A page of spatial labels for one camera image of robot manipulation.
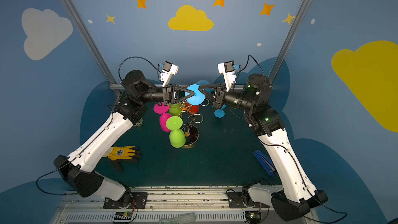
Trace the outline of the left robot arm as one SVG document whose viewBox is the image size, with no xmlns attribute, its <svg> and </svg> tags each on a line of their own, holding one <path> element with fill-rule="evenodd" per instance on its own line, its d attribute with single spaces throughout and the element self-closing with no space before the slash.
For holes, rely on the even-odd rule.
<svg viewBox="0 0 398 224">
<path fill-rule="evenodd" d="M 176 104 L 194 96 L 194 91 L 179 85 L 157 87 L 139 70 L 130 71 L 121 84 L 125 95 L 105 123 L 67 157 L 60 155 L 54 161 L 63 180 L 83 198 L 97 195 L 118 201 L 126 196 L 126 186 L 95 172 L 98 162 L 126 131 L 139 123 L 148 110 L 147 102 Z"/>
</svg>

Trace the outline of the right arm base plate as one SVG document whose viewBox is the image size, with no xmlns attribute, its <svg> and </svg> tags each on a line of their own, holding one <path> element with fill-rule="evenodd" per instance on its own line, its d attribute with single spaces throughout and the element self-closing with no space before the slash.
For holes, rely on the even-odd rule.
<svg viewBox="0 0 398 224">
<path fill-rule="evenodd" d="M 229 208 L 268 208 L 269 206 L 260 202 L 255 202 L 249 193 L 243 191 L 227 190 Z"/>
</svg>

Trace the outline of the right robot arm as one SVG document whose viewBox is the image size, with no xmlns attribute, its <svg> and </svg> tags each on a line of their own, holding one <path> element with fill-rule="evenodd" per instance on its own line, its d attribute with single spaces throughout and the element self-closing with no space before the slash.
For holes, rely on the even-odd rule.
<svg viewBox="0 0 398 224">
<path fill-rule="evenodd" d="M 282 220 L 289 222 L 328 200 L 327 194 L 307 177 L 289 142 L 285 124 L 269 105 L 272 86 L 266 76 L 250 75 L 243 91 L 227 89 L 222 84 L 202 85 L 199 91 L 215 108 L 226 105 L 245 111 L 244 119 L 269 154 L 282 184 L 250 186 L 247 193 L 252 201 L 273 207 Z"/>
</svg>

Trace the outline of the blue wine glass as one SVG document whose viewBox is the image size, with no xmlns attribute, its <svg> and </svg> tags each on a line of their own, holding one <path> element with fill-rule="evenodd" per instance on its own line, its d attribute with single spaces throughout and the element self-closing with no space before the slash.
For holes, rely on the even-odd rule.
<svg viewBox="0 0 398 224">
<path fill-rule="evenodd" d="M 226 105 L 223 105 L 222 107 L 221 107 L 221 109 L 219 109 L 219 110 L 215 110 L 214 111 L 214 115 L 217 117 L 217 118 L 223 118 L 224 116 L 225 116 L 225 112 L 224 112 L 224 109 L 226 108 Z"/>
<path fill-rule="evenodd" d="M 210 82 L 202 79 L 192 85 L 187 86 L 186 88 L 188 90 L 191 90 L 194 92 L 194 96 L 188 98 L 187 102 L 190 105 L 201 105 L 205 100 L 205 95 L 199 91 L 199 86 L 209 85 L 209 84 L 210 84 Z"/>
</svg>

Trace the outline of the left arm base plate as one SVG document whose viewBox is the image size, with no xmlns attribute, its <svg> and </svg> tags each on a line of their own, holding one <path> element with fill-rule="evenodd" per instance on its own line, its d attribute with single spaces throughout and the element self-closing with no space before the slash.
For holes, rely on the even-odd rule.
<svg viewBox="0 0 398 224">
<path fill-rule="evenodd" d="M 147 198 L 147 192 L 126 192 L 118 201 L 106 198 L 103 209 L 144 209 Z"/>
</svg>

